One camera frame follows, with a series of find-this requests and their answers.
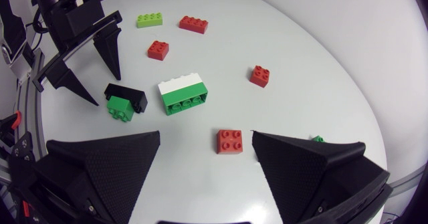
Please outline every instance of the green lego brick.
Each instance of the green lego brick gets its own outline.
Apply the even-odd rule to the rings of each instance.
[[[123,122],[131,121],[134,115],[134,108],[129,100],[111,96],[107,103],[108,112],[113,118],[121,119]]]
[[[316,142],[324,142],[324,139],[321,136],[315,136],[312,140]]]
[[[150,27],[162,25],[162,13],[139,15],[136,19],[136,27]]]
[[[201,82],[162,95],[167,115],[205,103],[208,90]]]

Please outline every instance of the cable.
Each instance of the cable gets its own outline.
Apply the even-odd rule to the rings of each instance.
[[[35,45],[35,47],[33,49],[31,49],[31,51],[34,51],[37,47],[39,47],[39,44],[41,42],[41,37],[43,37],[42,33],[40,33],[39,41],[37,42],[37,44]]]
[[[388,215],[393,215],[393,216],[395,216],[395,217],[400,217],[399,215],[397,215],[397,214],[394,214],[394,213],[387,213],[387,212],[383,212],[384,214],[388,214]]]
[[[47,33],[48,29],[46,27],[43,27],[41,25],[41,22],[39,21],[39,17],[40,17],[40,9],[37,9],[37,11],[35,12],[34,18],[33,18],[33,28],[34,31],[36,33]]]

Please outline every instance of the lego stud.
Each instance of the lego stud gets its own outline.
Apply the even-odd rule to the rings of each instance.
[[[229,144],[229,143],[227,143],[227,142],[224,142],[224,143],[221,145],[221,147],[222,147],[223,149],[227,150],[228,148],[230,148],[230,144]]]
[[[241,137],[241,132],[236,130],[236,131],[233,131],[232,135],[234,138],[239,138],[239,137]]]
[[[234,147],[234,149],[235,149],[235,150],[239,150],[239,149],[242,147],[242,144],[241,144],[241,143],[238,143],[238,142],[235,142],[235,143],[233,144],[233,147]]]
[[[221,135],[222,135],[223,138],[227,138],[227,137],[229,137],[230,133],[229,133],[229,131],[223,131],[221,133]]]
[[[173,105],[173,107],[171,107],[173,110],[179,110],[180,109],[180,107],[181,107],[181,104],[180,103],[178,103],[178,104],[174,104]]]
[[[201,101],[201,97],[200,96],[196,96],[192,99],[193,103],[199,103]]]
[[[192,101],[190,100],[185,100],[183,101],[183,103],[181,104],[182,106],[189,106],[191,104]]]

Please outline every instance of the lego brick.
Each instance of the lego brick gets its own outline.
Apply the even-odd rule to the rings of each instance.
[[[192,73],[187,76],[181,76],[180,78],[172,79],[171,81],[162,82],[158,85],[158,87],[160,94],[163,95],[198,83],[202,83],[201,77],[199,77],[199,74]]]
[[[123,122],[131,121],[134,115],[134,108],[131,102],[123,98],[111,96],[107,103],[108,112],[115,119],[121,119]]]
[[[11,126],[12,130],[16,130],[16,128],[18,128],[19,124],[21,124],[21,119],[22,119],[21,112],[19,110],[17,110],[15,114],[16,114],[16,120]]]
[[[169,51],[169,44],[154,41],[147,50],[147,56],[156,60],[163,60]]]
[[[194,17],[184,16],[180,20],[179,27],[182,29],[204,34],[205,30],[207,30],[208,27],[208,21],[195,19]]]
[[[167,115],[205,103],[208,90],[198,74],[182,76],[158,85]]]
[[[239,154],[242,152],[240,130],[220,130],[217,133],[217,154]]]
[[[151,27],[162,25],[162,13],[139,15],[136,19],[136,27]]]
[[[260,87],[265,87],[269,82],[269,70],[263,69],[260,66],[254,67],[253,73],[249,81],[251,83],[257,84]]]
[[[108,84],[104,94],[106,95],[107,100],[109,100],[111,96],[129,100],[136,113],[144,112],[146,110],[147,98],[144,91],[118,86],[116,84]]]
[[[312,140],[316,142],[325,142],[321,136],[315,136],[314,138],[312,138]]]

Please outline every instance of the white table surface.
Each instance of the white table surface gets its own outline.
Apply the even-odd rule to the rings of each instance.
[[[45,140],[80,141],[160,130],[160,147],[130,223],[159,220],[281,223],[255,158],[250,130],[327,142],[366,143],[365,156],[387,167],[370,106],[340,64],[310,34],[261,0],[105,0],[119,10],[122,80],[116,81],[92,43],[66,63],[99,107],[46,82],[41,95]],[[136,17],[161,12],[163,25],[136,28]],[[209,22],[205,34],[178,28],[184,16]],[[169,43],[164,61],[146,56],[154,40]],[[55,53],[48,37],[41,48]],[[255,65],[270,70],[263,89],[249,82]],[[199,73],[206,103],[167,116],[157,84]],[[109,115],[108,83],[143,90],[145,113],[123,123]],[[218,155],[219,129],[242,130],[243,153]],[[371,223],[379,223],[381,211]]]

